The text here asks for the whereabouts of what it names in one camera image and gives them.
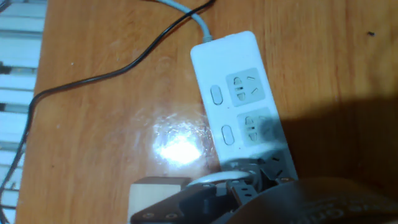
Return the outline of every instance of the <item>black object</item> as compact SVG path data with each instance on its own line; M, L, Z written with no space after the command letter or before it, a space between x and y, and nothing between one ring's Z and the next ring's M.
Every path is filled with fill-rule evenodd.
M130 222L203 224L237 207L226 190L218 191L213 184L196 184L134 214Z
M398 203L351 180L287 177L259 195L243 180L225 187L188 187L131 217L132 224L149 223L387 223L398 221Z
M1 0L0 1L0 13L7 9L10 6L10 0Z
M28 116L27 116L27 122L26 122L26 126L24 129L24 132L22 134L22 139L18 145L17 148L17 152L16 152L16 156L11 164L11 167L6 175L6 177L4 178L3 183L0 186L0 202L1 202L1 197L2 194L4 192L4 189L6 187L6 184L9 182L12 174L14 173L15 169L17 168L18 162L20 161L22 155L23 155L23 150L22 147L26 142L27 139L27 135L29 133L29 129L30 126L32 124L32 118L33 118L33 113L35 110L35 106L36 104L44 97L52 95L54 93L59 93L61 91L67 91L67 90L71 90L74 88L78 88L87 84L91 84L94 82L99 82L99 81L103 81L109 78L114 78L116 76L122 75L124 73L126 73L127 71L129 71L130 69L134 68L136 65L138 65L140 62L142 62L154 49L155 47L160 43L160 41L171 31L173 30L174 27L176 27L179 23L181 23L184 19L190 17L192 14L201 11L202 9L205 9L209 6L211 6L216 0L209 0L206 4L186 13L184 16L182 16L181 18L177 19L173 24L171 24L166 30L164 30L151 44L148 48L145 49L145 51L138 56L137 59L135 59L135 61L131 62L129 65L126 65L123 68L120 68L119 70L113 71L113 72L109 72L106 73L104 75L98 75L95 77L91 77L91 78L86 78L84 80L80 80L80 81L76 81L76 82L72 82L72 83L68 83L62 86L58 86L58 87L54 87L48 90L44 90L42 92L40 92L39 94L37 94L33 100L30 102L29 104L29 110L28 110ZM7 218L2 210L2 206L0 206L0 223L2 224L6 224L9 223L7 221Z

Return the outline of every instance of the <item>power outlet socket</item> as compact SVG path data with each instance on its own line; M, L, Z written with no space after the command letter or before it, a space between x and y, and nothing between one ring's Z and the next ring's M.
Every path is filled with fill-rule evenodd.
M226 82L234 106L257 102L266 97L256 68L230 74Z
M239 114L238 123L245 146L255 146L275 140L275 124L268 108Z
M263 157L265 163L262 165L262 169L270 180L282 177L297 179L296 173L290 172L291 169L286 163L286 155L282 150L275 150L269 154L269 156Z

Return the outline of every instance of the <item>power cord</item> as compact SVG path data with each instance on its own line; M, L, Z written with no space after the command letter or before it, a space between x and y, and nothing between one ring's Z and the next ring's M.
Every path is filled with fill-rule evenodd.
M188 13L191 11L191 9L189 9L188 7L185 7L185 6L181 5L180 3L177 3L173 0L156 0L156 1L166 4L168 6L174 7L176 9L178 9L179 11L182 11L183 13ZM210 30L207 27L206 22L196 13L192 14L191 17L193 20L195 20L199 24L200 28L203 31L203 43L212 41L213 37L210 34Z
M116 76L122 75L123 73L126 73L127 71L129 71L130 69L134 68L136 65L138 65L140 62L142 62L152 51L153 49L157 46L157 44L160 42L160 40L165 37L165 35L167 35L171 30L173 30L173 28L178 25L180 22L182 22L184 19L186 19L187 17L190 17L192 15L194 15L194 13L201 11L202 9L205 9L207 7L210 7L216 0L209 0L207 3L205 3L204 5L197 7L196 9L186 13L184 16L182 16L181 18L177 19L173 24L171 24L166 30L164 30L151 44L148 48L145 49L145 51L138 56L137 59L135 59L135 61L131 62L129 65L126 65L123 68L120 68L119 70L116 70L114 72L109 72L106 73L104 75L98 75L92 78L86 78L84 80L80 80L80 81L76 81L76 82L71 82L65 85L61 85L58 87L54 87L48 90L44 90L42 92L40 92L39 94L37 94L33 100L30 102L29 104L29 110L28 110L28 115L27 115L27 122L26 122L26 126L25 126L25 130L22 134L22 139L18 145L17 148L17 152L16 152L16 156L11 164L10 169L8 170L7 176L4 179L3 183L0 186L0 202L1 202L1 198L2 195L4 193L4 190L6 188L6 184L9 182L11 176L13 175L15 169L18 166L18 162L20 161L22 155L23 155L23 150L22 147L23 145L26 143L26 139L27 136L29 134L29 130L30 130L30 126L32 124L32 119L33 119L33 114L34 114L34 110L36 107L36 104L44 97L52 95L54 93L59 93L61 91L67 91L67 90L71 90L73 88L78 88L87 84L91 84L94 82L98 82L98 81L103 81L109 78L114 78ZM4 211L3 211L3 207L4 206L0 206L0 221L1 224L7 224L9 223L8 219L6 218Z

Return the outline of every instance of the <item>wooden surface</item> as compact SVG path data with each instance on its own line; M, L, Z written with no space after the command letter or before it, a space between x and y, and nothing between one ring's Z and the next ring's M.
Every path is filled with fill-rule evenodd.
M36 92L124 66L181 15L150 1L50 0ZM398 1L217 0L202 16L215 38L255 33L300 177L354 178L398 198ZM40 102L17 223L125 223L134 181L217 170L189 57L201 36L186 22L127 74Z

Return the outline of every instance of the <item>white power strip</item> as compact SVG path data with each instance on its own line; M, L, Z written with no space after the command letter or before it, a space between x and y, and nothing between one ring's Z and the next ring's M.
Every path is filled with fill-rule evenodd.
M297 178L254 34L197 45L191 58L221 167L263 158Z

